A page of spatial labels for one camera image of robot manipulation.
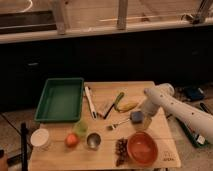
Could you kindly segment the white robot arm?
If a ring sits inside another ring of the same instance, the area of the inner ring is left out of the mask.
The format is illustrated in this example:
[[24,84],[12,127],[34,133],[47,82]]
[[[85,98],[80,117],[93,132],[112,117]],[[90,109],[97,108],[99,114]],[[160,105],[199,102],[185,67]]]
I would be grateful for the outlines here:
[[144,115],[154,117],[160,108],[189,125],[213,144],[213,116],[174,98],[169,83],[154,85],[143,90],[146,99],[141,104]]

